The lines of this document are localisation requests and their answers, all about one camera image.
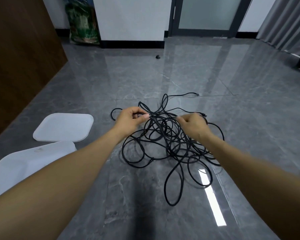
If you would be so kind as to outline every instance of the frosted glass panel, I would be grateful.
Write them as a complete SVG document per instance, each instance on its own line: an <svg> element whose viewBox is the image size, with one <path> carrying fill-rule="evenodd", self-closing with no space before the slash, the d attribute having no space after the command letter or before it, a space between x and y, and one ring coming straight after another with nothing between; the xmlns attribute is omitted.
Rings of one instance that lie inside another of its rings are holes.
<svg viewBox="0 0 300 240"><path fill-rule="evenodd" d="M179 28L229 30L241 0L183 0Z"/></svg>

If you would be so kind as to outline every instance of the left arm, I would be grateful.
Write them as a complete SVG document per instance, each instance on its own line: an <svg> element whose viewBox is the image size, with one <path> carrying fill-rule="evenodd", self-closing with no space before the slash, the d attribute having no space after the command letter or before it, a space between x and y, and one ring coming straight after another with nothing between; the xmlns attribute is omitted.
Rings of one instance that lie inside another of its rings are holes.
<svg viewBox="0 0 300 240"><path fill-rule="evenodd" d="M138 112L145 115L132 118ZM148 118L139 107L122 110L113 128L98 140L50 163L0 195L0 240L57 239L113 148Z"/></svg>

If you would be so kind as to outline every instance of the brown wooden panel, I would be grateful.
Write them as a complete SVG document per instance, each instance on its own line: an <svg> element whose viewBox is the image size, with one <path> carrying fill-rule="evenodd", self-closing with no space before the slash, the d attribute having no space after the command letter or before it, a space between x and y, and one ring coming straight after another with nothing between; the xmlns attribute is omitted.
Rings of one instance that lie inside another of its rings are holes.
<svg viewBox="0 0 300 240"><path fill-rule="evenodd" d="M0 133L66 62L43 0L0 0Z"/></svg>

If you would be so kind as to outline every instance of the left hand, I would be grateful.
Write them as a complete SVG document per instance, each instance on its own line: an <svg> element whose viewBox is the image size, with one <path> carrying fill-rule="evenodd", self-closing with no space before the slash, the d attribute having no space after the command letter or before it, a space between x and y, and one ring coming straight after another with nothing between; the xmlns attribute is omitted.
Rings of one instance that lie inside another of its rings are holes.
<svg viewBox="0 0 300 240"><path fill-rule="evenodd" d="M137 125L149 119L150 115L139 107L123 109L115 121L113 129L117 130L123 138L128 137L136 131Z"/></svg>

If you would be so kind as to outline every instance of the right arm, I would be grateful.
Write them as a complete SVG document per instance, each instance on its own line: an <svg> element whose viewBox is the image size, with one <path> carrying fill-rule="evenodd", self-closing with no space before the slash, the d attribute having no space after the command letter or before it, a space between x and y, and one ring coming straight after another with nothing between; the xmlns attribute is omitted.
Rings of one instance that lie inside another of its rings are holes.
<svg viewBox="0 0 300 240"><path fill-rule="evenodd" d="M183 131L206 147L281 239L300 239L300 178L230 146L198 113L177 117Z"/></svg>

